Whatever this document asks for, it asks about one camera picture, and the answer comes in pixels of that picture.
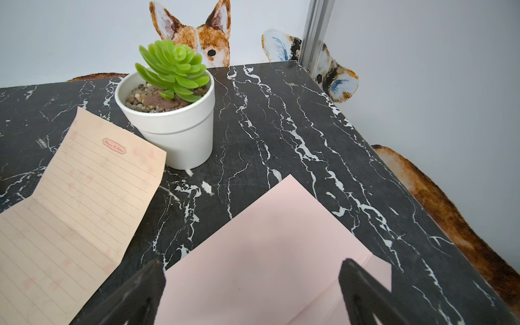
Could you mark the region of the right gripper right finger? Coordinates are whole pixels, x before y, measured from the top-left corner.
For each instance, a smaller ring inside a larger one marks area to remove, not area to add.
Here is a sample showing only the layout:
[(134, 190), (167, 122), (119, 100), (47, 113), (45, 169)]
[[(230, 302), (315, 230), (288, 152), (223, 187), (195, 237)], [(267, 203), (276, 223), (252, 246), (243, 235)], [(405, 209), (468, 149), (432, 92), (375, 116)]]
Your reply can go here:
[(342, 262), (339, 285), (351, 324), (410, 324), (410, 313), (353, 259)]

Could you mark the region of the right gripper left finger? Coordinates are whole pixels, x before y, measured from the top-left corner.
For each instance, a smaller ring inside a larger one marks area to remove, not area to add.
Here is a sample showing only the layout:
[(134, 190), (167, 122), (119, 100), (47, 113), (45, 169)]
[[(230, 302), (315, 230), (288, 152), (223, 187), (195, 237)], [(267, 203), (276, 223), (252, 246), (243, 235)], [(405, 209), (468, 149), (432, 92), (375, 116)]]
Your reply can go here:
[(110, 295), (93, 297), (72, 324), (154, 324), (165, 290), (163, 263), (154, 259)]

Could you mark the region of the pink envelope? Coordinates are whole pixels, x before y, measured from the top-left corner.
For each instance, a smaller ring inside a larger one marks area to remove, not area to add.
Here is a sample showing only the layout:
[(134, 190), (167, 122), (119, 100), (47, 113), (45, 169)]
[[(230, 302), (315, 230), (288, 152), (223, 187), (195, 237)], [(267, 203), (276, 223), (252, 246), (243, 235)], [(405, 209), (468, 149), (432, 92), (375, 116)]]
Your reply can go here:
[(348, 324), (349, 258), (391, 288), (391, 265), (288, 176), (166, 271), (155, 322)]

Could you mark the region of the cream letter paper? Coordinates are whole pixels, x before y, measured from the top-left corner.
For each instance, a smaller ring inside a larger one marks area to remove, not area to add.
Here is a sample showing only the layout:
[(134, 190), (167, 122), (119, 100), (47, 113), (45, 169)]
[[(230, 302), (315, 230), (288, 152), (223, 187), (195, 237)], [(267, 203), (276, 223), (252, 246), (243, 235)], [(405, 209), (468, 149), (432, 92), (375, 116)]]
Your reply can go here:
[(164, 150), (83, 108), (33, 194), (1, 214), (1, 323), (69, 324), (120, 265)]

